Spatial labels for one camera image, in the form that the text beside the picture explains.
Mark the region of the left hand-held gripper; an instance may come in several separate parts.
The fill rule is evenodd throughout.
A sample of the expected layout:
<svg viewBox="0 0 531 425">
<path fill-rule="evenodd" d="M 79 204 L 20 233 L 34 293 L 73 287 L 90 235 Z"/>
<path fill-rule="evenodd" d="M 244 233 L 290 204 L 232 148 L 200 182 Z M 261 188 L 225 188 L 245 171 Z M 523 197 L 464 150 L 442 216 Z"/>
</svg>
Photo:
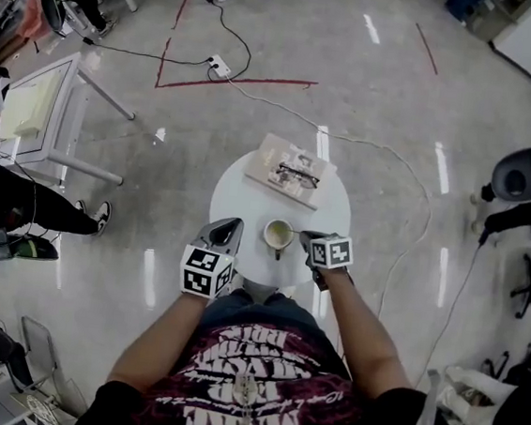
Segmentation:
<svg viewBox="0 0 531 425">
<path fill-rule="evenodd" d="M 183 293 L 212 300 L 230 286 L 244 225 L 239 218 L 217 220 L 198 232 L 181 257 L 179 286 Z"/>
</svg>

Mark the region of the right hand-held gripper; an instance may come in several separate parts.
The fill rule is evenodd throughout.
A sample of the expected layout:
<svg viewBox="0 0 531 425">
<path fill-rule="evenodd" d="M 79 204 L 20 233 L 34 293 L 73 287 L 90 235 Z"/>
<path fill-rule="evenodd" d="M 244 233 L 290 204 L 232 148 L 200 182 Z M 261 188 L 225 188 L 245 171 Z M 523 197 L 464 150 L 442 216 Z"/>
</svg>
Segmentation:
<svg viewBox="0 0 531 425">
<path fill-rule="evenodd" d="M 312 271 L 313 281 L 320 291 L 327 291 L 322 270 L 347 270 L 353 263 L 353 243 L 349 236 L 325 235 L 317 231 L 304 230 L 299 232 L 301 242 L 306 246 L 306 265 Z"/>
</svg>

